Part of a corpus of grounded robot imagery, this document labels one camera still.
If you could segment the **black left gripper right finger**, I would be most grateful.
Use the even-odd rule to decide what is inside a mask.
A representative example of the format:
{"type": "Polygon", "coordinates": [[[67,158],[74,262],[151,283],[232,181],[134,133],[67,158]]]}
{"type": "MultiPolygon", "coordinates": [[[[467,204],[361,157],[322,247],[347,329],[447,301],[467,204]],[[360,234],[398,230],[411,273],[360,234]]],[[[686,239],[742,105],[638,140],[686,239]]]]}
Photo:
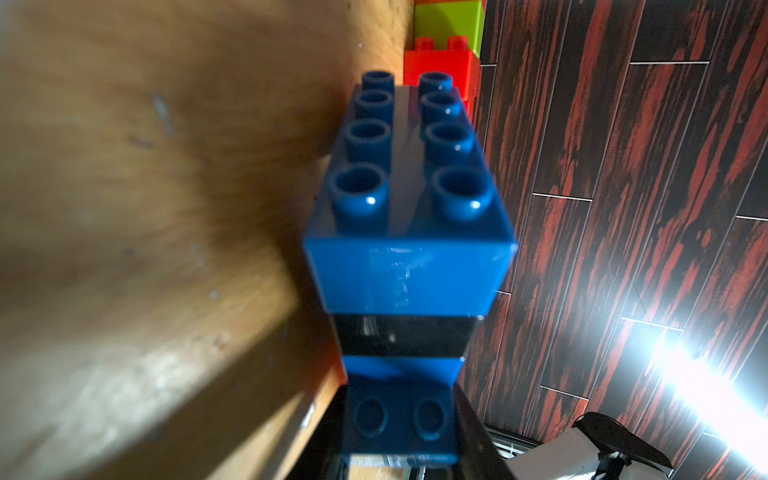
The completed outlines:
{"type": "Polygon", "coordinates": [[[514,480],[515,476],[499,455],[484,425],[458,384],[453,386],[456,407],[458,461],[452,466],[453,479],[514,480]]]}

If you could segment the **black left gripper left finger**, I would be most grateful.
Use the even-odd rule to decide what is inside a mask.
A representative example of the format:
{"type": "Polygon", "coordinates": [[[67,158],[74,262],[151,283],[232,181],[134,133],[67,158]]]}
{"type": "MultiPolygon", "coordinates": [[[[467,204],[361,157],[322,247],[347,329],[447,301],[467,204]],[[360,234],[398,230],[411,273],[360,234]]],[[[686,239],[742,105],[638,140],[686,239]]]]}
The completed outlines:
{"type": "Polygon", "coordinates": [[[346,480],[348,465],[341,453],[348,386],[340,386],[287,480],[346,480]]]}

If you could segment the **blue long brick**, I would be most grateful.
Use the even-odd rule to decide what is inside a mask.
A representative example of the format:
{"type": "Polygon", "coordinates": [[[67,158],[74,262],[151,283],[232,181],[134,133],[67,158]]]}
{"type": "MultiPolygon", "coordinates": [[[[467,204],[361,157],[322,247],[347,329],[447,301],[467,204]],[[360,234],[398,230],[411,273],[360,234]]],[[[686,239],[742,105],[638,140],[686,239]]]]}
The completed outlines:
{"type": "Polygon", "coordinates": [[[330,314],[487,314],[518,245],[458,90],[444,74],[350,99],[303,236],[330,314]]]}
{"type": "Polygon", "coordinates": [[[348,377],[341,455],[364,467],[458,461],[453,386],[462,357],[342,357],[348,377]]]}

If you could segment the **black square brick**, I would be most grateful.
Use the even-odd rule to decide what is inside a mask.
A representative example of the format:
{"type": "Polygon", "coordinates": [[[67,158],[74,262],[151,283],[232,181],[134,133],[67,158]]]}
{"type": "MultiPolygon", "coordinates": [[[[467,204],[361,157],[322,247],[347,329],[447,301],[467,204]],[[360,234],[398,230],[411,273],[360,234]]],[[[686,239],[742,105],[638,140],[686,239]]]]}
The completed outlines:
{"type": "Polygon", "coordinates": [[[331,316],[343,355],[462,357],[483,316],[331,316]]]}

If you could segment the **small red base brick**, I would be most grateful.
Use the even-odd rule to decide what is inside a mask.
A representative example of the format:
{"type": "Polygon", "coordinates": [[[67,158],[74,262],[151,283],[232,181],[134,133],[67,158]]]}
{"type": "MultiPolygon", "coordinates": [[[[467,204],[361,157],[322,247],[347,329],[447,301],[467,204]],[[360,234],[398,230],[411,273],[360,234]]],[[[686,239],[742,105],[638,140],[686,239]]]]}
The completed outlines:
{"type": "Polygon", "coordinates": [[[447,38],[443,49],[432,37],[417,37],[413,49],[404,53],[403,84],[417,86],[420,77],[429,72],[450,75],[464,102],[470,123],[474,123],[475,100],[479,94],[481,63],[469,49],[469,38],[454,35],[447,38]]]}

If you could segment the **green square brick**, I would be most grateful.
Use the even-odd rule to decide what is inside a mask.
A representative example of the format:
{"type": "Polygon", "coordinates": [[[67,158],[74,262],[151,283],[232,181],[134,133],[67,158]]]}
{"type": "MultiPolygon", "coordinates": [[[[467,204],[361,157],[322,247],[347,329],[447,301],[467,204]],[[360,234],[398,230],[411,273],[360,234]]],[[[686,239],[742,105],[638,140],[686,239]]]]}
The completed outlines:
{"type": "Polygon", "coordinates": [[[452,36],[468,39],[469,49],[480,57],[486,1],[415,1],[414,37],[430,37],[444,50],[452,36]]]}

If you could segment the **red tall square brick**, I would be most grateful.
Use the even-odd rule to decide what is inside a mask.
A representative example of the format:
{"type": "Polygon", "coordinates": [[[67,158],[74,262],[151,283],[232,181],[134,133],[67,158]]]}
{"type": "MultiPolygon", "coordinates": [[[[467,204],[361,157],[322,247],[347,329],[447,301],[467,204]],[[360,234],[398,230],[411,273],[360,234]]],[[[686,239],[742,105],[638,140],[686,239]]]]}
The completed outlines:
{"type": "Polygon", "coordinates": [[[347,383],[347,374],[343,365],[342,356],[339,352],[335,352],[331,356],[331,372],[334,381],[338,385],[344,385],[347,383]]]}

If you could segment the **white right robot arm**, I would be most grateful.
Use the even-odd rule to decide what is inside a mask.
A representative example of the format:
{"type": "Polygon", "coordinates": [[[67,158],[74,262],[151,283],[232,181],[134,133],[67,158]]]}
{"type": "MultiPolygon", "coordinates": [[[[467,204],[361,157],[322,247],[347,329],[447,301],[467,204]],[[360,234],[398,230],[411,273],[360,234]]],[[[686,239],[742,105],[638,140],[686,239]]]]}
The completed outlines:
{"type": "Polygon", "coordinates": [[[506,465],[517,479],[668,479],[673,473],[665,454],[597,412],[506,465]]]}

